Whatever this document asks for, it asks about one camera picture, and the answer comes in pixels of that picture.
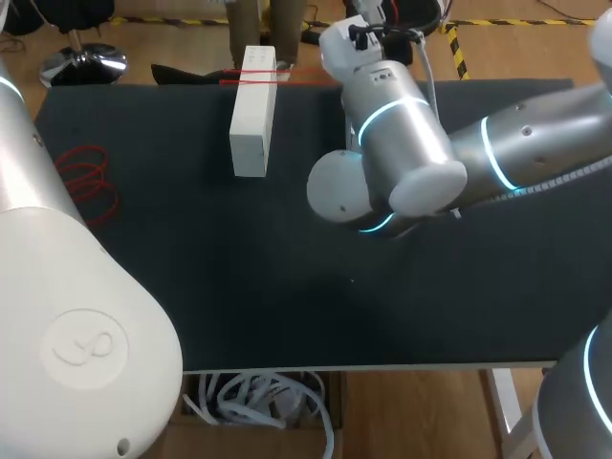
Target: circular logo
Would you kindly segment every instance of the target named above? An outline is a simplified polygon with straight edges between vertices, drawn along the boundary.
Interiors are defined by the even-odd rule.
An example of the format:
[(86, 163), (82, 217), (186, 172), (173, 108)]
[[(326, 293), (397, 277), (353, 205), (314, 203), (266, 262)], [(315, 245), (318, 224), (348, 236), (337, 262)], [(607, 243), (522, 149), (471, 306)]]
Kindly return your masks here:
[(127, 362), (127, 335), (112, 317), (91, 309), (62, 314), (47, 329), (41, 347), (49, 375), (67, 387), (100, 389)]

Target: white cable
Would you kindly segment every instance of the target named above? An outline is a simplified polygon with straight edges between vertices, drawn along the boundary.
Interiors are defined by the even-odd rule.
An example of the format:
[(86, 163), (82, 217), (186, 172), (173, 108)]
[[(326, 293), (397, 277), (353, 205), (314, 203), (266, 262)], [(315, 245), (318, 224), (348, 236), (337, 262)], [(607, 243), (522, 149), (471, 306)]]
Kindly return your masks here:
[(440, 120), (440, 115), (438, 114), (438, 100), (436, 98), (436, 86), (435, 81), (433, 79), (433, 71), (431, 70), (431, 65), (429, 64), (429, 57), (427, 56), (427, 51), (425, 49), (425, 36), (420, 31), (413, 31), (419, 35), (419, 43), (417, 44), (417, 50), (419, 51), (419, 57), (421, 58), (421, 63), (423, 64), (423, 68), (425, 69), (427, 75), (427, 92), (429, 93), (429, 104), (431, 105), (431, 110), (433, 110), (434, 115), (438, 120)]
[(610, 165), (612, 165), (612, 156), (608, 156), (607, 158), (603, 158), (602, 160), (599, 160), (596, 163), (586, 165), (585, 167), (581, 167), (580, 169), (573, 170), (572, 172), (560, 175), (558, 177), (555, 177), (554, 179), (542, 182), (541, 184), (525, 186), (524, 188), (517, 188), (515, 191), (511, 191), (509, 193), (502, 194), (501, 196), (491, 198), (491, 201), (508, 201), (510, 199), (527, 196), (528, 194), (546, 191), (557, 186), (565, 185), (580, 177), (593, 174), (594, 172), (609, 167)]
[(314, 390), (301, 382), (294, 381), (291, 378), (275, 373), (273, 374), (273, 378), (289, 387), (294, 387), (296, 390), (303, 391), (304, 394), (310, 397), (318, 406), (321, 413), (321, 421), (323, 421), (323, 428), (325, 429), (325, 438), (327, 439), (327, 445), (325, 445), (325, 451), (323, 452), (323, 459), (332, 459), (332, 455), (334, 454), (334, 428), (332, 426), (332, 419), (329, 417), (329, 412), (327, 412), (327, 408), (325, 407), (325, 402)]
[[(248, 425), (248, 426), (274, 426), (285, 428), (286, 419), (295, 414), (296, 409), (302, 407), (302, 400), (308, 397), (313, 400), (316, 409), (313, 415), (320, 413), (327, 444), (323, 452), (323, 459), (331, 459), (334, 452), (334, 428), (332, 421), (325, 407), (325, 384), (321, 377), (314, 372), (310, 374), (320, 387), (320, 395), (310, 387), (301, 382), (292, 380), (276, 373), (242, 373), (225, 383), (216, 396), (217, 410), (222, 416), (217, 419), (208, 411), (208, 404), (214, 398), (216, 385), (219, 381), (219, 374), (210, 375), (210, 383), (207, 384), (209, 375), (203, 374), (198, 382), (198, 400), (200, 406), (194, 403), (187, 394), (183, 395), (183, 400), (193, 412), (212, 426), (219, 425)], [(231, 398), (230, 391), (240, 384), (235, 398)], [(273, 416), (264, 414), (262, 411), (270, 411), (269, 406), (274, 401), (274, 397), (280, 392), (291, 390), (295, 394), (294, 411), (285, 415), (284, 418), (276, 419)]]

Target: tangled white cable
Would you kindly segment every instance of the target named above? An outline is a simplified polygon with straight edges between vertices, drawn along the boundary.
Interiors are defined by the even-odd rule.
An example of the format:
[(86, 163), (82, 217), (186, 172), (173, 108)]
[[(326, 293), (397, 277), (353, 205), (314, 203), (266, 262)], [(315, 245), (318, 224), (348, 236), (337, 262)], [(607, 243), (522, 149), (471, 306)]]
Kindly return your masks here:
[[(194, 403), (187, 394), (183, 395), (185, 403), (204, 421), (212, 426), (273, 426), (286, 428), (287, 419), (301, 409), (305, 397), (313, 400), (317, 409), (312, 416), (319, 412), (327, 445), (323, 452), (323, 459), (331, 459), (334, 452), (334, 429), (327, 408), (325, 407), (325, 385), (317, 373), (307, 372), (315, 378), (320, 387), (320, 395), (301, 382), (287, 378), (277, 373), (241, 373), (221, 387), (217, 393), (216, 403), (220, 418), (215, 418), (208, 410), (219, 382), (219, 373), (203, 374), (198, 382), (198, 402)], [(230, 391), (240, 384), (237, 393), (229, 398)], [(294, 412), (275, 418), (270, 411), (270, 404), (281, 392), (291, 390), (295, 394), (296, 403)]]

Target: black object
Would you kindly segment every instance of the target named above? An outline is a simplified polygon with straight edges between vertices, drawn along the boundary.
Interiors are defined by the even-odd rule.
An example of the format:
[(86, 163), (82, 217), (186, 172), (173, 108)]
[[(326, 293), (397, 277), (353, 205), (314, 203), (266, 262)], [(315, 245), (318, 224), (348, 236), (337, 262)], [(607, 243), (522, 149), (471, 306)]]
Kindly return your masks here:
[(44, 24), (30, 0), (11, 0), (4, 31), (20, 36), (36, 32)]
[(306, 43), (308, 45), (317, 45), (318, 40), (321, 37), (319, 32), (314, 32), (310, 29), (302, 32), (301, 42)]
[[(436, 87), (452, 132), (570, 85)], [(120, 207), (95, 236), (165, 307), (185, 370), (554, 361), (609, 311), (612, 169), (378, 240), (306, 200), (344, 146), (339, 89), (277, 97), (265, 179), (233, 177), (235, 87), (52, 88), (38, 116), (53, 158), (108, 150)]]
[(158, 64), (151, 64), (151, 73), (153, 74), (153, 79), (155, 79), (155, 82), (159, 85), (219, 84), (222, 79), (234, 81), (240, 79), (239, 72), (226, 72), (224, 70), (219, 70), (207, 75), (196, 75)]
[(115, 11), (114, 0), (33, 0), (47, 22), (61, 33), (84, 31), (106, 22)]
[(402, 33), (390, 33), (381, 38), (384, 57), (397, 60), (405, 66), (412, 65), (413, 53), (410, 38)]
[[(346, 8), (346, 17), (358, 14), (353, 0), (343, 0)], [(440, 23), (442, 12), (437, 0), (395, 0), (398, 7), (399, 23), (411, 29), (419, 29), (425, 36), (434, 32)], [(391, 0), (382, 0), (382, 10), (387, 22), (393, 23), (395, 12)]]

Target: coiled red cable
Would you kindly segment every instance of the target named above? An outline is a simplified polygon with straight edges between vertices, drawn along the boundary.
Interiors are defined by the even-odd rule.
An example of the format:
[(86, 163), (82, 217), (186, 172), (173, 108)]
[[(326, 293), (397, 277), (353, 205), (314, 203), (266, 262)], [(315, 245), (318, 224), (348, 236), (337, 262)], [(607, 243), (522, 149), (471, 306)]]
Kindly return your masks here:
[[(71, 160), (76, 155), (86, 152), (99, 153), (101, 156), (100, 164), (91, 162), (71, 163)], [(73, 198), (75, 204), (92, 200), (103, 191), (106, 191), (113, 196), (113, 204), (104, 214), (85, 221), (85, 223), (90, 227), (99, 225), (108, 220), (111, 216), (113, 216), (113, 214), (115, 214), (117, 207), (119, 206), (119, 194), (117, 193), (117, 189), (104, 179), (104, 169), (106, 169), (107, 165), (108, 153), (104, 148), (98, 145), (78, 146), (62, 153), (55, 160), (55, 168), (57, 169), (57, 173), (60, 177), (62, 177), (64, 185), (70, 193), (70, 196)], [(91, 170), (80, 177), (74, 178), (73, 175), (75, 171), (79, 171), (81, 169)]]

